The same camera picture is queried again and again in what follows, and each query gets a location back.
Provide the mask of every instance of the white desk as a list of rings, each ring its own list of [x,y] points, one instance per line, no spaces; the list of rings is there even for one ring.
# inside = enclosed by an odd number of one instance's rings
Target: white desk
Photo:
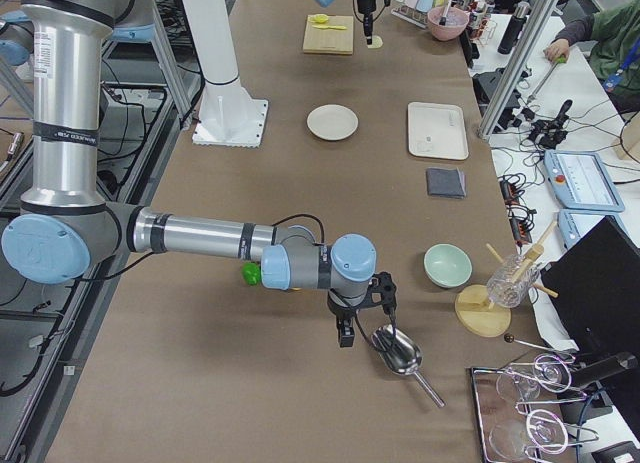
[[[494,36],[488,40],[486,45],[479,46],[480,59],[477,60],[477,64],[474,65],[474,69],[471,71],[472,74],[493,71],[496,68],[507,65],[509,55],[501,55],[498,53],[497,47],[509,18],[508,15],[493,16],[492,20],[497,24]],[[536,44],[527,62],[527,66],[531,68],[533,72],[532,76],[527,79],[529,88],[524,88],[522,85],[519,86],[519,90],[525,100],[538,86],[538,83],[549,69],[550,63],[544,57],[543,50],[563,26],[564,24],[560,18],[552,17],[547,23],[542,37]],[[558,66],[554,73],[551,74],[546,84],[539,91],[537,99],[532,102],[530,106],[535,108],[536,105],[539,105],[539,109],[536,111],[539,115],[555,117],[563,102],[567,99],[573,100],[573,105],[568,112],[570,117],[576,118],[581,123],[597,124],[602,130],[606,130],[614,135],[620,134],[623,126],[622,118],[617,115],[615,108],[610,103],[600,83],[591,72],[589,64],[577,47],[572,48],[567,63]],[[592,109],[594,105],[601,102],[601,105]],[[627,171],[607,167],[613,181],[626,181],[638,178],[640,165],[633,161],[619,160],[614,150],[610,147],[612,143],[617,142],[615,136],[593,127],[571,131],[581,126],[582,125],[576,121],[569,122],[567,130],[570,131],[570,133],[567,135],[566,140],[558,145],[558,150],[592,151],[605,148],[598,152],[605,163],[636,170]],[[526,138],[528,131],[523,130],[522,135],[515,133],[515,129],[509,131],[513,131],[513,133],[491,136],[489,144],[493,148],[503,147],[510,150],[518,150],[520,140]],[[493,160],[497,175],[521,172],[527,175],[528,178],[533,178],[533,169],[523,164],[526,156],[528,155],[524,153],[514,153],[512,151],[493,151]],[[537,181],[542,182],[543,177],[546,180],[546,173],[544,172],[542,163],[540,163],[538,167],[541,173],[538,174]],[[626,226],[629,237],[636,245],[640,245],[640,225],[637,224],[638,217],[640,216],[640,185],[630,184],[617,186],[617,190],[624,200],[626,207],[625,211],[620,215],[621,219]],[[556,218],[557,212],[562,206],[556,200],[549,183],[531,186],[526,190],[523,200],[529,208],[535,208],[538,212],[535,215],[535,228],[531,232],[533,241],[536,241],[544,229]],[[542,262],[555,261],[566,251],[559,231],[555,231],[546,240],[544,246],[545,253],[541,258]],[[553,344],[553,342],[559,342],[559,340],[566,337],[566,332],[563,335],[564,329],[561,328],[555,310],[546,295],[540,294],[540,298],[534,305],[534,309],[540,334],[545,340]],[[640,447],[640,443],[638,443],[638,440],[634,437],[633,433],[631,433],[615,408],[614,412],[610,415],[590,420],[588,426],[599,432],[600,440],[586,444],[584,446],[584,453],[588,454],[596,449],[626,440],[634,441],[636,446]],[[587,458],[585,455],[581,461],[593,460],[591,457]]]

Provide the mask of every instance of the brown table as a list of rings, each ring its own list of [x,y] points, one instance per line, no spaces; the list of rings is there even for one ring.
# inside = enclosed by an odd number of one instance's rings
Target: brown table
[[[351,2],[330,10],[350,14]],[[304,55],[305,17],[318,11],[312,0],[237,1],[242,81],[270,101],[263,143],[199,147],[185,132],[153,206],[261,224],[309,212],[328,241],[369,237],[398,286],[399,327],[447,406],[390,373],[359,336],[338,348],[325,293],[248,287],[240,262],[166,254],[123,277],[47,461],[479,461],[467,368],[524,349],[466,331],[456,290],[422,268],[426,249],[454,243],[474,264],[471,283],[484,283],[496,268],[484,244],[513,250],[462,52],[385,12],[381,49],[367,50],[357,28],[353,56]],[[455,165],[466,199],[427,196],[425,169],[454,162],[408,153],[412,101],[463,108],[470,156]],[[307,114],[326,103],[356,112],[353,136],[332,143],[308,131]],[[370,331],[382,323],[380,310],[363,315]],[[510,330],[535,338],[529,307]]]

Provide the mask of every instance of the cutting board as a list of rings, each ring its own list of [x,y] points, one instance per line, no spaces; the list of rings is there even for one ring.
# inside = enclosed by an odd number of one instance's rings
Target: cutting board
[[[353,16],[330,16],[327,25],[343,25],[346,30],[314,28],[307,18],[302,43],[303,53],[353,55]]]

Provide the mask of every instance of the scoop handle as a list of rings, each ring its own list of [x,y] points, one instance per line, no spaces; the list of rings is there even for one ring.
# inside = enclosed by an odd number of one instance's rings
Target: scoop handle
[[[420,374],[419,371],[412,373],[412,375],[416,377],[416,380],[418,380],[418,383],[420,383],[420,386],[422,387],[422,389],[427,393],[427,395],[431,397],[431,399],[436,404],[436,406],[438,408],[444,408],[444,405],[445,405],[444,400],[440,398],[440,395],[436,393],[436,390],[433,389],[433,387],[429,384],[427,379],[424,376],[422,376],[422,374]]]

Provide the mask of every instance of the mint green bowl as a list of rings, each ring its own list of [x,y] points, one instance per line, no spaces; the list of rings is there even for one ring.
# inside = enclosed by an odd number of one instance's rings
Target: mint green bowl
[[[471,277],[471,260],[457,246],[442,243],[432,246],[424,255],[424,271],[436,285],[455,288]]]

